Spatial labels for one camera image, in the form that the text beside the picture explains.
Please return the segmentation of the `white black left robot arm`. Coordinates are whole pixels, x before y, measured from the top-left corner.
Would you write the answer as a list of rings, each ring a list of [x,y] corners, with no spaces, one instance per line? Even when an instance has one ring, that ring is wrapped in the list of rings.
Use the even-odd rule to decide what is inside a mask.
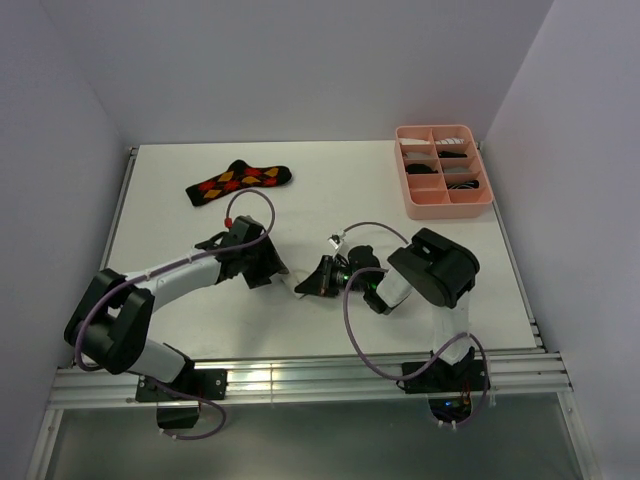
[[[170,398],[183,399],[195,386],[193,361],[148,338],[153,314],[195,290],[237,275],[254,289],[287,273],[265,228],[249,216],[239,216],[184,258],[126,275],[109,268],[100,271],[69,320],[64,340],[113,375],[151,377]]]

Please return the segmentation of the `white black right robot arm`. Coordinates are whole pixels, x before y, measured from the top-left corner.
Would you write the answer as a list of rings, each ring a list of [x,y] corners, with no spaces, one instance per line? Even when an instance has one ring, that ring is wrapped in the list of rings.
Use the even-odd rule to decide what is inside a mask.
[[[347,247],[344,231],[329,238],[335,252],[324,255],[295,287],[298,296],[335,298],[345,290],[363,295],[377,314],[388,315],[412,292],[434,308],[435,383],[452,390],[468,374],[476,348],[469,334],[468,300],[480,264],[465,247],[427,228],[389,257],[383,270],[369,245]]]

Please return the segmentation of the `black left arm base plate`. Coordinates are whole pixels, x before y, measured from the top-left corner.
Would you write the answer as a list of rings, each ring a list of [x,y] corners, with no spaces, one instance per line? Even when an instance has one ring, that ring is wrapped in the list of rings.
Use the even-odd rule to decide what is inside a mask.
[[[168,387],[182,395],[206,400],[223,400],[226,396],[227,377],[226,369],[195,369],[169,383]],[[163,403],[185,400],[182,395],[166,392],[145,378],[138,383],[135,400],[139,403]]]

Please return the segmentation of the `black orange argyle sock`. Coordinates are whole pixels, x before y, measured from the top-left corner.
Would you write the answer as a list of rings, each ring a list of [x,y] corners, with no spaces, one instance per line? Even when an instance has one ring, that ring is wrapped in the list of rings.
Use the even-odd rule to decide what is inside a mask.
[[[280,187],[292,180],[286,166],[254,167],[237,159],[221,174],[187,187],[185,193],[193,207],[201,207],[244,189]]]

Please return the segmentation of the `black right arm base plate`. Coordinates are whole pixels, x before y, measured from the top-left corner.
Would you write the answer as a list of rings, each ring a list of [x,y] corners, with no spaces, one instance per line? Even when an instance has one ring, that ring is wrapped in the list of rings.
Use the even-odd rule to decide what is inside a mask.
[[[454,366],[437,360],[421,375],[396,385],[407,394],[482,392],[485,386],[491,387],[480,359],[463,360]]]

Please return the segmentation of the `black white-striped sock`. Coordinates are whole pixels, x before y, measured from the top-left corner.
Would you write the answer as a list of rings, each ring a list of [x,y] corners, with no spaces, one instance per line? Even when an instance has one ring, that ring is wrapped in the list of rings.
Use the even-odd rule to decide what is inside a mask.
[[[478,180],[468,180],[466,182],[447,184],[448,190],[476,190],[479,187],[480,182]]]

